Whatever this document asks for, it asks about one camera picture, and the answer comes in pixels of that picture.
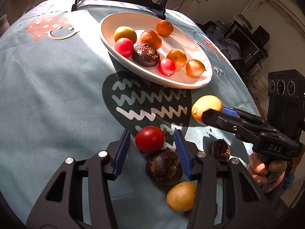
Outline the right hand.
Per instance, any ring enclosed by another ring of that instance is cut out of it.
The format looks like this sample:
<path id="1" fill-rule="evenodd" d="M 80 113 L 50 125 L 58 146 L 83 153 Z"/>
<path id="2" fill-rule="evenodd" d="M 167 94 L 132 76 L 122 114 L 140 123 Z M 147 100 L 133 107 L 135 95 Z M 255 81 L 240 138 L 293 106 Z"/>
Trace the right hand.
<path id="1" fill-rule="evenodd" d="M 264 192 L 272 191 L 285 177 L 286 161 L 272 161 L 269 165 L 263 163 L 258 154 L 253 152 L 249 156 L 248 172 L 259 185 L 266 185 Z"/>

